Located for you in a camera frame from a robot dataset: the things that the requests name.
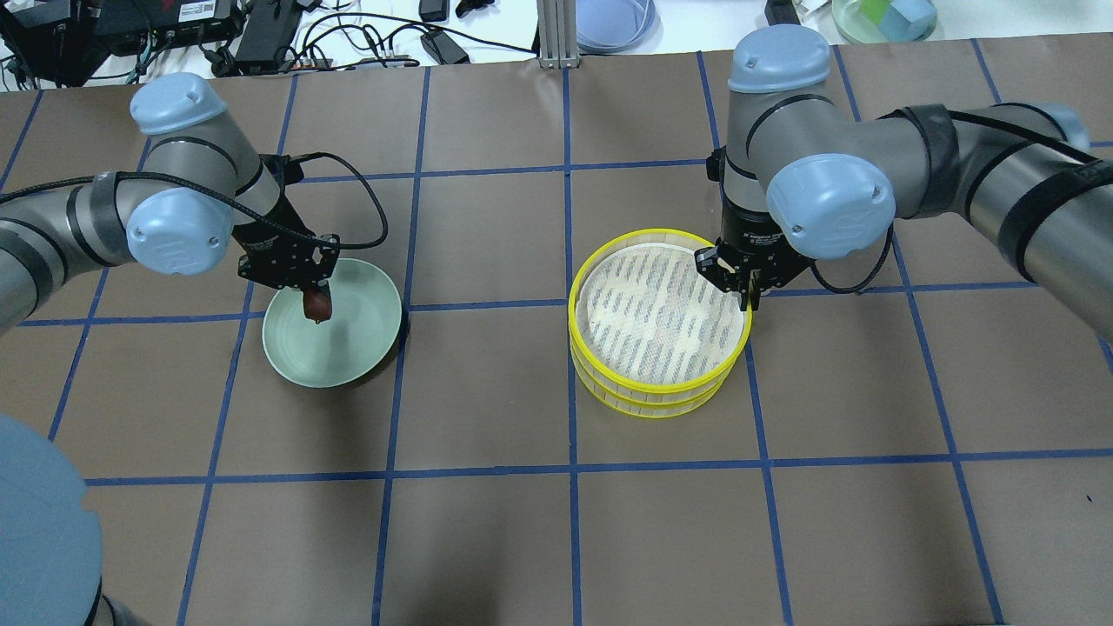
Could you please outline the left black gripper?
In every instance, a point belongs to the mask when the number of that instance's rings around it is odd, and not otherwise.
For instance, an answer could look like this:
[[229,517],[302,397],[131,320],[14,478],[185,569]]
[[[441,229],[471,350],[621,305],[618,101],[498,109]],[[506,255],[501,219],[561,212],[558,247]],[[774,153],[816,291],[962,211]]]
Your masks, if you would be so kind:
[[309,229],[274,178],[255,179],[236,200],[268,221],[236,219],[232,235],[243,250],[239,275],[268,288],[301,290],[305,314],[317,310],[318,290],[318,315],[333,316],[329,278],[339,252],[311,238],[337,243],[339,237]]

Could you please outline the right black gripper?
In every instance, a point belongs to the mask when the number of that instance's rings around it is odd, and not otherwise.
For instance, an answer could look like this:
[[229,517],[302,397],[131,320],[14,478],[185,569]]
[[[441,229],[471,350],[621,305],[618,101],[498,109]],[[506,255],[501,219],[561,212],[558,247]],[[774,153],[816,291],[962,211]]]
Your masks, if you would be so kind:
[[756,312],[764,292],[784,288],[810,268],[780,226],[764,211],[762,186],[748,178],[719,183],[721,231],[713,245],[697,250],[696,270],[723,293],[739,294],[739,309]]

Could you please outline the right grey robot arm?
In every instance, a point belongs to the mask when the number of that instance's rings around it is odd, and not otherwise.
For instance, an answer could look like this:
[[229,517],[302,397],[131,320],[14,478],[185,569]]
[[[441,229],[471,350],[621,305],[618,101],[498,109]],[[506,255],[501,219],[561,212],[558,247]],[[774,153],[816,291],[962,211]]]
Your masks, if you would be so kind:
[[830,60],[802,25],[767,25],[736,45],[726,143],[707,162],[723,214],[720,237],[695,254],[705,280],[756,309],[815,262],[886,238],[897,219],[955,214],[1110,338],[1110,162],[1089,153],[1074,110],[919,104],[855,123],[827,91]]

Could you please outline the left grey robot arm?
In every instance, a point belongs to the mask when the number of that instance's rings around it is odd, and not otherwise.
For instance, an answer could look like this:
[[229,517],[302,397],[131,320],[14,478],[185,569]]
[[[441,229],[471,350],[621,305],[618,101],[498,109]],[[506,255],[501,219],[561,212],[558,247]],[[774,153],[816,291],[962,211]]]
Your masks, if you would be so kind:
[[[720,190],[698,160],[570,163],[574,102],[556,80],[556,113],[543,145],[556,158],[539,167],[433,170],[429,88],[435,75],[401,74],[387,99],[375,102],[395,127],[357,117],[357,96],[337,84],[290,79],[273,99],[276,119],[303,116],[317,140],[345,138],[358,157],[384,148],[405,183],[398,202],[377,194],[381,178],[347,165],[345,176],[309,177],[301,186],[290,155],[259,154],[210,84],[191,74],[166,76],[131,96],[131,113],[81,104],[53,151],[59,163],[104,156],[118,136],[146,130],[142,169],[102,167],[90,176],[51,180],[3,196],[3,331],[33,317],[79,275],[146,263],[151,275],[198,281],[237,257],[230,277],[278,290],[311,285],[317,253],[374,252],[398,266],[404,306],[452,309],[469,303],[556,305],[571,290],[577,250],[593,250],[612,223],[630,229],[683,229],[707,244],[719,231]],[[325,224],[323,190],[333,183],[361,187],[363,199],[337,206],[342,221]]]

